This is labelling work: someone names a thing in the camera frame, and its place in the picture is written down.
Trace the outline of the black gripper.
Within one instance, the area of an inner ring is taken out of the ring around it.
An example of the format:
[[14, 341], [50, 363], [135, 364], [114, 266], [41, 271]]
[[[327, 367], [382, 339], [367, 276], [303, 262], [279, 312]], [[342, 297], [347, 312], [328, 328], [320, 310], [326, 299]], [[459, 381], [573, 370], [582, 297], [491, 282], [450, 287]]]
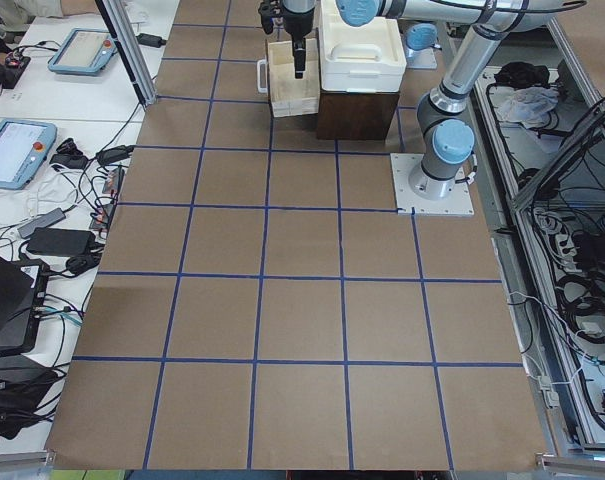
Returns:
[[280, 19], [291, 36], [296, 79], [302, 79], [306, 70], [306, 36], [313, 28], [315, 5], [315, 0], [264, 0], [259, 4], [264, 33], [272, 34], [275, 20]]

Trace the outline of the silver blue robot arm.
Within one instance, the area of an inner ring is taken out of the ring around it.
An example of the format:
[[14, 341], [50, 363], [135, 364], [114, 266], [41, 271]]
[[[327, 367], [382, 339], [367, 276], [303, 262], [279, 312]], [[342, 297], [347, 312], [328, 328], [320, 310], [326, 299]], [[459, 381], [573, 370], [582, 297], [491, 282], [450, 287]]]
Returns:
[[337, 1], [342, 20], [361, 27], [376, 17], [466, 24], [469, 30], [438, 86], [425, 94], [417, 118], [426, 152], [408, 175], [411, 190], [439, 201], [451, 193], [475, 137], [457, 116], [501, 41], [511, 32], [535, 29], [553, 18], [561, 1]]

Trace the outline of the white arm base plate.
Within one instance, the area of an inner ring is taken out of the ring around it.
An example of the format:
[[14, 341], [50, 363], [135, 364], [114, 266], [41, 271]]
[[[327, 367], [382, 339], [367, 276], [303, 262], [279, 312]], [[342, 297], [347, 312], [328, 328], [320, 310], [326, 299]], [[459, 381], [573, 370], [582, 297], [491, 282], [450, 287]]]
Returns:
[[422, 169], [422, 154], [392, 153], [396, 212], [399, 215], [472, 217], [470, 182], [460, 167], [453, 179], [435, 180]]
[[404, 50], [408, 69], [436, 70], [434, 47], [437, 29], [431, 23], [411, 25], [405, 32]]

